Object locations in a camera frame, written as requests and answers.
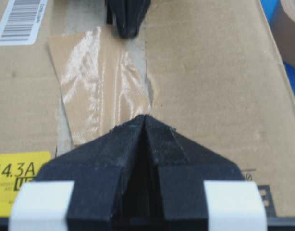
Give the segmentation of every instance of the brown tape roll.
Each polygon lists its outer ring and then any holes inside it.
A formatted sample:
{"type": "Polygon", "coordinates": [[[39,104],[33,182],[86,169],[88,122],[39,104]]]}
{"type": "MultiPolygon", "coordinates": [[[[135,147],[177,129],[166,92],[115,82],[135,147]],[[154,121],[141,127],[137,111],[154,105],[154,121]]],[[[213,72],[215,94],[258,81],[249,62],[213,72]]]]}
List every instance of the brown tape roll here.
{"type": "Polygon", "coordinates": [[[278,0],[270,25],[283,60],[295,68],[295,0],[278,0]]]}

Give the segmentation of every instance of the black 3d printed part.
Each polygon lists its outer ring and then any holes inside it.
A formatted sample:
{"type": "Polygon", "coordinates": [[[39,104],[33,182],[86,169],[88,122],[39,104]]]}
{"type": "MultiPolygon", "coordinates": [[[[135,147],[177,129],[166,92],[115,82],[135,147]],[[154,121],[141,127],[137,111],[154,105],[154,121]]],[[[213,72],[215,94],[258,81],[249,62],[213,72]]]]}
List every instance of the black 3d printed part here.
{"type": "Polygon", "coordinates": [[[139,33],[151,0],[106,0],[106,4],[107,23],[112,24],[115,17],[120,36],[133,38],[139,33]]]}
{"type": "MultiPolygon", "coordinates": [[[[65,180],[75,182],[70,231],[207,231],[203,182],[244,178],[235,163],[139,115],[46,163],[35,179],[65,180]]],[[[0,230],[7,224],[1,218],[0,230]]],[[[268,230],[295,231],[295,218],[269,218],[268,230]]]]}

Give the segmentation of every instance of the white label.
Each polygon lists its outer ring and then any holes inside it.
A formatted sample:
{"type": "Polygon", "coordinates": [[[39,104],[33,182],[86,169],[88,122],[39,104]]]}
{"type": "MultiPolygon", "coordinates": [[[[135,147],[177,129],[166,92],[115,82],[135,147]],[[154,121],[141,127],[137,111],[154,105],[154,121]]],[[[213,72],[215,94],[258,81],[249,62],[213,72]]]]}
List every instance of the white label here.
{"type": "Polygon", "coordinates": [[[10,0],[0,23],[0,46],[36,42],[47,0],[10,0]]]}

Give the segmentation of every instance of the black metal bracket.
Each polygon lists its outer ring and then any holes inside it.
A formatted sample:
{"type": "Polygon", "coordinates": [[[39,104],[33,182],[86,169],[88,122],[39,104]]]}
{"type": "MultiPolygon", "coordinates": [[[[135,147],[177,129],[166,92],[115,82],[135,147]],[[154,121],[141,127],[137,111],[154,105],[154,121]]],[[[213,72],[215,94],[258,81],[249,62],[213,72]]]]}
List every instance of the black metal bracket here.
{"type": "Polygon", "coordinates": [[[107,23],[115,21],[122,38],[133,38],[138,35],[150,4],[151,0],[106,0],[107,23]]]}

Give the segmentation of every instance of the cardboard surface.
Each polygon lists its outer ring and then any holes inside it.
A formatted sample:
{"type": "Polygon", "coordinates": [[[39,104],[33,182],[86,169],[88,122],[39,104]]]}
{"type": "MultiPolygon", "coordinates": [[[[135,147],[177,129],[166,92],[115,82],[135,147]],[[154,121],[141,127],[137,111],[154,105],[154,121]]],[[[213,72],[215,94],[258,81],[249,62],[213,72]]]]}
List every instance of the cardboard surface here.
{"type": "MultiPolygon", "coordinates": [[[[0,21],[7,3],[0,0],[0,21]]],[[[55,155],[59,88],[47,47],[53,12],[49,0],[34,45],[0,47],[0,154],[55,155]]]]}
{"type": "MultiPolygon", "coordinates": [[[[0,153],[56,145],[46,39],[95,29],[85,3],[103,0],[49,0],[37,49],[0,48],[0,153]]],[[[295,216],[295,100],[259,0],[153,0],[140,36],[152,114],[270,185],[277,215],[295,216]]]]}
{"type": "Polygon", "coordinates": [[[152,114],[271,186],[295,216],[295,99],[260,1],[154,0],[146,19],[152,114]]]}

